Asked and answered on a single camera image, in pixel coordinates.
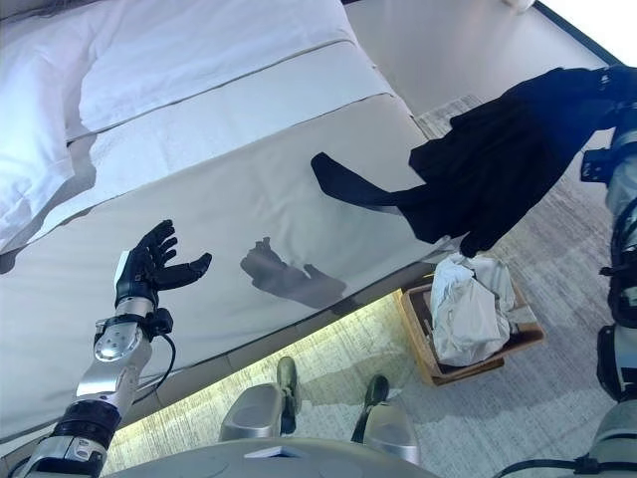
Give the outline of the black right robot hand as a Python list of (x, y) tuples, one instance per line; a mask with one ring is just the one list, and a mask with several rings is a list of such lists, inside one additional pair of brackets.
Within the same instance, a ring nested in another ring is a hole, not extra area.
[(602, 117), (599, 129), (615, 126), (620, 108), (636, 102), (636, 68), (612, 65), (597, 70), (597, 95), (608, 102), (611, 108)]

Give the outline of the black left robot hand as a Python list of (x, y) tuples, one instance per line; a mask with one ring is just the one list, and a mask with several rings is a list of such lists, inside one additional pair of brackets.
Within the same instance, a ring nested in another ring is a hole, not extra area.
[(206, 274), (213, 259), (210, 253), (191, 262), (167, 266), (176, 256), (177, 243), (173, 222), (166, 219), (121, 256), (123, 264), (117, 266), (114, 281), (116, 307), (125, 300), (144, 299), (155, 309), (159, 292), (188, 286)]

